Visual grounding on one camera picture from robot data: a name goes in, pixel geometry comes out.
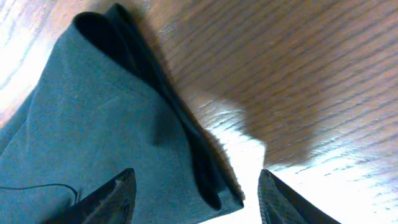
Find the shiny wooden tabletop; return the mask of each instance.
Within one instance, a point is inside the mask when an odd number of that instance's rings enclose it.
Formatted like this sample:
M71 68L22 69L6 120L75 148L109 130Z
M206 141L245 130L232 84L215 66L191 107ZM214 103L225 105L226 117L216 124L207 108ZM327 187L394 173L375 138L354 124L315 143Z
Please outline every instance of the shiny wooden tabletop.
M0 3L0 126L73 16L112 3ZM209 223L260 221L263 166L340 222L398 222L398 1L121 3L245 193Z

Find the wooden table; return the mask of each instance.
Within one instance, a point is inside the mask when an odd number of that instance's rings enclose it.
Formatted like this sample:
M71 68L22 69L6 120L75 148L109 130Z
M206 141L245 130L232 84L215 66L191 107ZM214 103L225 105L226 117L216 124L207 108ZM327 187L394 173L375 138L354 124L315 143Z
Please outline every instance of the wooden table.
M1 126L73 16L112 3L0 3ZM229 156L246 194L231 222L259 221L265 148L264 166L338 221L398 222L398 1L121 3Z

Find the dark teal fabric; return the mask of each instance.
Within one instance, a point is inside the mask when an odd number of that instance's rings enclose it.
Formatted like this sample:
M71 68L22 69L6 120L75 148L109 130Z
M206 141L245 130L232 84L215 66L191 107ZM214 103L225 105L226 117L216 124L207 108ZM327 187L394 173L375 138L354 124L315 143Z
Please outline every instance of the dark teal fabric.
M0 185L68 184L84 198L136 172L133 223L197 223L243 207L121 6L78 15L1 131ZM71 206L65 187L0 190L1 223Z

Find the cloth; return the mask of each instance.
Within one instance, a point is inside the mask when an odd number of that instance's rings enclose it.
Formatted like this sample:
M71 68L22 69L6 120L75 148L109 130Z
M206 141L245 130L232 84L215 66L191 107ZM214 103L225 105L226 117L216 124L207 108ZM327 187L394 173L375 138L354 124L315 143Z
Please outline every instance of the cloth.
M199 223L243 208L129 13L84 12L57 40L35 90L0 132L0 223L37 223L126 168L133 223ZM45 184L34 189L10 190ZM263 223L335 223L267 170Z

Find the wood grain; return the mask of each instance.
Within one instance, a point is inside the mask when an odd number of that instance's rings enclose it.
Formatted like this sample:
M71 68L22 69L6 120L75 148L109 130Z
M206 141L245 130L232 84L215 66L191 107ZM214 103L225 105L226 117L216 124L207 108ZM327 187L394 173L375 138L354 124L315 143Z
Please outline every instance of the wood grain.
M112 3L0 3L1 126L73 16ZM138 9L174 87L229 155L246 194L232 222L257 215L265 145L265 167L338 221L398 222L397 1L122 4Z

